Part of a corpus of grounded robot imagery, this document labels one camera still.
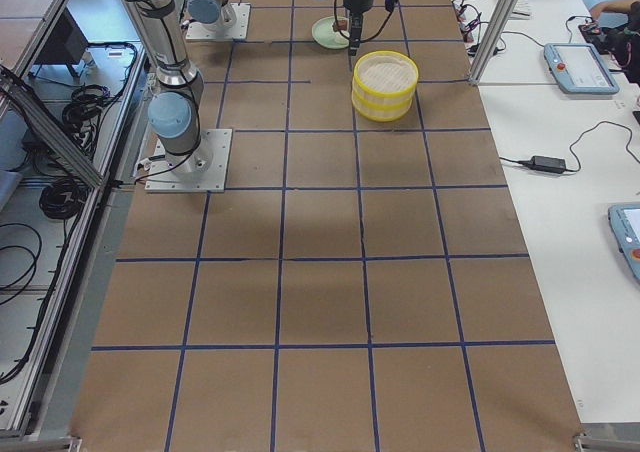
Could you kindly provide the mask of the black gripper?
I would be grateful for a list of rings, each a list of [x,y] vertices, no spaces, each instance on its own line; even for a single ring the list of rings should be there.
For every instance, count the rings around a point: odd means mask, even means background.
[[[343,0],[343,7],[348,12],[349,18],[349,47],[348,54],[355,56],[357,47],[360,47],[363,15],[373,6],[374,0]]]

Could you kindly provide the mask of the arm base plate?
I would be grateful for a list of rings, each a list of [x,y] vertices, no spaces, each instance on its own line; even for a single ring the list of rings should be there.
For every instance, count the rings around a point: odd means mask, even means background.
[[[164,158],[151,163],[144,188],[149,193],[199,193],[225,191],[233,131],[206,129],[196,151],[179,167],[181,158],[166,154],[159,139],[154,152]]]
[[[228,2],[221,6],[216,1],[191,0],[187,10],[191,16],[187,41],[230,42],[244,41],[247,37],[249,3]]]

